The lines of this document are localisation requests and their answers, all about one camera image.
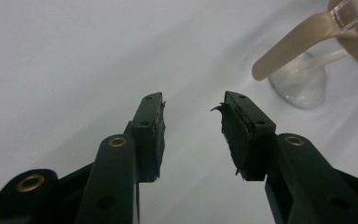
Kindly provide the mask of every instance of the transparent plastic cup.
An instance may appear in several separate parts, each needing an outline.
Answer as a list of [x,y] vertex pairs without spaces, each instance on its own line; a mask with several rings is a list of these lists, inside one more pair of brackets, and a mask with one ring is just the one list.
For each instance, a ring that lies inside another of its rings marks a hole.
[[[358,61],[358,0],[330,0],[329,10],[301,22],[253,66],[256,80],[268,77],[289,104],[311,109],[324,102],[324,66],[343,57]],[[335,37],[344,49],[317,55],[307,49]]]

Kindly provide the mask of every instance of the beige plastic handle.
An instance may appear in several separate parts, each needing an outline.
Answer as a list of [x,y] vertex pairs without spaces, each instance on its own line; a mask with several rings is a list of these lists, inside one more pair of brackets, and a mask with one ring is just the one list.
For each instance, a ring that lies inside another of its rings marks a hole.
[[358,33],[356,30],[342,32],[330,11],[307,18],[255,62],[254,78],[263,80],[310,47],[332,37],[355,39]]

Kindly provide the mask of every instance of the white surface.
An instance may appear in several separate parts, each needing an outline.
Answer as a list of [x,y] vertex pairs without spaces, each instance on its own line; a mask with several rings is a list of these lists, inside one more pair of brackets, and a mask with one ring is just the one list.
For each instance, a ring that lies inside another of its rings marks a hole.
[[89,164],[122,133],[142,97],[162,91],[166,149],[157,183],[141,186],[141,219],[273,223],[264,183],[235,176],[218,112],[248,95],[278,126],[306,136],[358,176],[358,64],[328,67],[326,103],[304,111],[256,82],[257,57],[326,1],[0,1],[0,189],[48,168]]

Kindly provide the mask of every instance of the brass screw insert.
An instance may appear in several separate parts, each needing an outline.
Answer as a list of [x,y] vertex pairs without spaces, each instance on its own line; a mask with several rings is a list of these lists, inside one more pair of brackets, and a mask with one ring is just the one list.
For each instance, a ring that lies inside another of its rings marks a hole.
[[46,178],[40,174],[28,175],[17,184],[16,190],[18,192],[24,193],[37,189],[42,186],[45,180]]
[[294,136],[287,136],[284,138],[284,141],[296,147],[301,147],[305,144],[304,140]]
[[127,144],[127,139],[123,137],[112,138],[108,144],[111,147],[122,147]]

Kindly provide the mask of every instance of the screw hole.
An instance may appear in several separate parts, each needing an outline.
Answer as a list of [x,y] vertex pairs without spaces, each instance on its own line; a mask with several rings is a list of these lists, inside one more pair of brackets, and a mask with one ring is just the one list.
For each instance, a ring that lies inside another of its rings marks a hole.
[[45,182],[45,177],[40,174],[28,175],[17,184],[16,190],[18,192],[28,192],[39,188]]
[[301,139],[301,138],[297,138],[297,137],[294,137],[294,136],[287,136],[284,138],[284,140],[293,145],[293,146],[296,146],[296,147],[301,147],[303,146],[305,143],[304,141]]
[[111,147],[122,147],[124,145],[126,145],[127,140],[123,137],[116,137],[116,138],[112,138],[109,141],[109,146]]
[[104,196],[97,202],[97,207],[100,210],[107,210],[115,205],[116,199],[113,196]]
[[338,197],[336,195],[329,196],[327,201],[330,202],[335,207],[338,207],[338,208],[341,208],[341,209],[350,208],[350,205],[348,204],[348,202],[345,199],[343,199],[341,197]]

